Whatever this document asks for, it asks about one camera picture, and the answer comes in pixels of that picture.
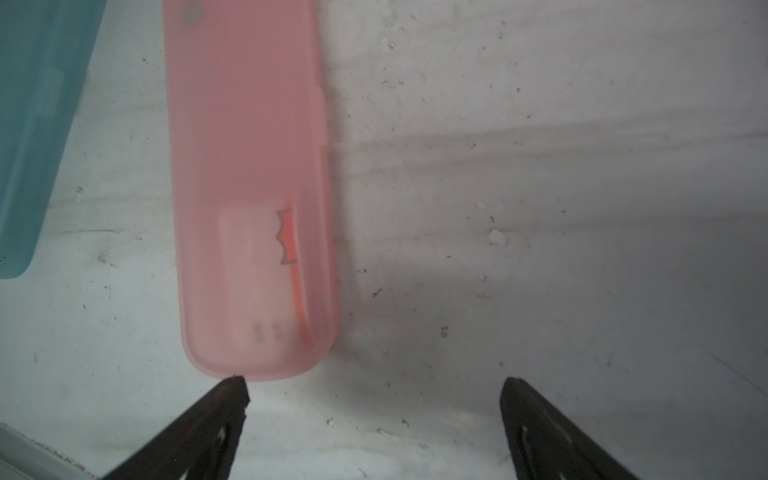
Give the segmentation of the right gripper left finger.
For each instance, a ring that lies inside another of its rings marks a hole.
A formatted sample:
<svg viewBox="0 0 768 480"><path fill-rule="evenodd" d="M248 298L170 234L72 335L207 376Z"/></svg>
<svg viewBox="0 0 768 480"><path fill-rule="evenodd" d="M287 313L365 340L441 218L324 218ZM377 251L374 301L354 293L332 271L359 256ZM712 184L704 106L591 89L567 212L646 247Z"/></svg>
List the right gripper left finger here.
<svg viewBox="0 0 768 480"><path fill-rule="evenodd" d="M246 381L219 382L108 479L220 479L230 476L246 419Z"/></svg>

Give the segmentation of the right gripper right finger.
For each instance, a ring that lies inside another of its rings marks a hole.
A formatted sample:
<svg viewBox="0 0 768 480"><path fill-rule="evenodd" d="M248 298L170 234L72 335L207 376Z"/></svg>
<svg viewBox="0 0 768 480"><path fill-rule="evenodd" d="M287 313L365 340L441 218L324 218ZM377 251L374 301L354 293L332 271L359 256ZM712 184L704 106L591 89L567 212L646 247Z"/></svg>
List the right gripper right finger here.
<svg viewBox="0 0 768 480"><path fill-rule="evenodd" d="M505 380L500 411L519 479L637 480L525 380Z"/></svg>

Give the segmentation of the pink pencil case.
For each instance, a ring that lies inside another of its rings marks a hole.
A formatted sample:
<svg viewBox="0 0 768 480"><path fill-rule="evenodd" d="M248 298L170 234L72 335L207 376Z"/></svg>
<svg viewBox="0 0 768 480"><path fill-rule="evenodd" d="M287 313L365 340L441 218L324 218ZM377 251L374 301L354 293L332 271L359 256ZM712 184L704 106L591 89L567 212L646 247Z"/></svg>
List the pink pencil case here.
<svg viewBox="0 0 768 480"><path fill-rule="evenodd" d="M341 324L316 5L167 1L163 33L186 354L299 375Z"/></svg>

